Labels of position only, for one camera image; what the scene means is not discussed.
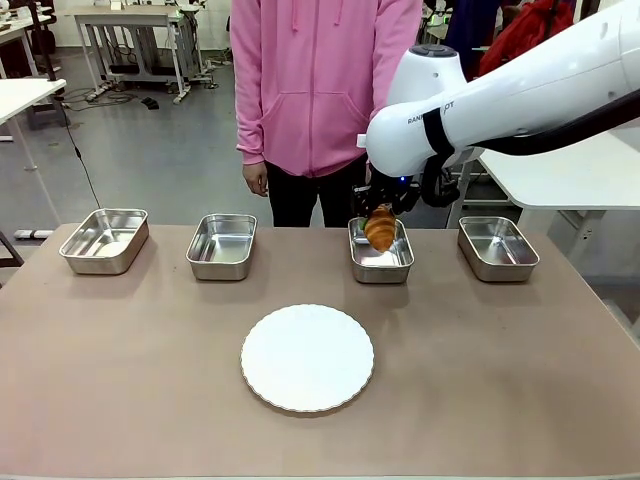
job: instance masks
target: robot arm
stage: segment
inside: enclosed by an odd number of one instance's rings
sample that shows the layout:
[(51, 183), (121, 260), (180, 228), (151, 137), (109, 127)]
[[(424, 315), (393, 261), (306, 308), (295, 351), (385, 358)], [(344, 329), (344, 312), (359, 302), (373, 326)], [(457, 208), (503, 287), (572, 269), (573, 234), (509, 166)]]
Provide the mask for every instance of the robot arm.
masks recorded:
[(369, 125), (366, 149), (387, 195), (389, 177), (404, 177), (396, 181), (402, 191), (422, 174), (423, 198), (443, 206), (431, 197), (442, 169), (476, 159), (482, 148), (542, 153), (639, 116), (640, 0), (625, 0), (469, 83), (454, 51), (413, 47), (389, 106)]

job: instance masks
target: hoodie pocket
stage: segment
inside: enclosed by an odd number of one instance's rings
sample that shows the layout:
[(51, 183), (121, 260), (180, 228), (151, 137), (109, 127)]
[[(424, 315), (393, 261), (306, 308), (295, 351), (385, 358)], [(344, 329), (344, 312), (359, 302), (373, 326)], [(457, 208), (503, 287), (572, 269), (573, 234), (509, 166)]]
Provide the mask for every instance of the hoodie pocket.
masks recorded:
[(346, 93), (317, 93), (313, 111), (313, 169), (321, 171), (361, 156), (357, 136), (369, 119)]
[(280, 94), (260, 121), (265, 160), (294, 175), (307, 173), (308, 98), (308, 94)]

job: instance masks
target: brown table surface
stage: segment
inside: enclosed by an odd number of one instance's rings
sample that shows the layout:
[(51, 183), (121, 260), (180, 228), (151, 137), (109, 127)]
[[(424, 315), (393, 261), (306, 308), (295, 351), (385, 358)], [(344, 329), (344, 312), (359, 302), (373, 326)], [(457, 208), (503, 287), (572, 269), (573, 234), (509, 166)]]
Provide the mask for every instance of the brown table surface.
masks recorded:
[[(122, 276), (75, 276), (71, 231), (0, 290), (0, 473), (640, 472), (640, 352), (546, 238), (528, 284), (490, 285), (455, 231), (410, 231), (408, 283), (367, 286), (342, 230), (260, 229), (240, 283), (197, 282), (177, 226)], [(268, 407), (240, 373), (251, 327), (297, 303), (347, 312), (375, 348), (369, 386), (323, 416)]]

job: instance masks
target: dark clothing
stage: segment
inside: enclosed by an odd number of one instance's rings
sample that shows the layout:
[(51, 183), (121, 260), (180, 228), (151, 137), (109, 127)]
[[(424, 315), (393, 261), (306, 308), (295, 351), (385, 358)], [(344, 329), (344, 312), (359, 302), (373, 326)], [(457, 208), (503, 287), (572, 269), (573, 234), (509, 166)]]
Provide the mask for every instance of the dark clothing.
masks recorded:
[(493, 39), (496, 15), (501, 4), (502, 0), (456, 2), (447, 37), (442, 43), (458, 52), (462, 71), (469, 81), (476, 75), (480, 59), (480, 54), (472, 49), (487, 45), (487, 40)]
[(320, 196), (324, 226), (346, 228), (353, 217), (351, 191), (354, 185), (364, 185), (366, 156), (323, 177), (297, 177), (269, 162), (267, 179), (269, 201), (275, 227), (308, 227), (311, 214)]

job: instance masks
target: person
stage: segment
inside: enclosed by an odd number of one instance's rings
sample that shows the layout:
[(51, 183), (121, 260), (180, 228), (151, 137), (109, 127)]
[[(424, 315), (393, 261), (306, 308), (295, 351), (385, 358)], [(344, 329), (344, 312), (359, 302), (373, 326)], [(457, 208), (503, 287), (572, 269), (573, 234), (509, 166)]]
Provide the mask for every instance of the person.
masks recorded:
[(346, 227), (356, 146), (414, 44), (422, 0), (232, 0), (238, 150), (276, 227)]

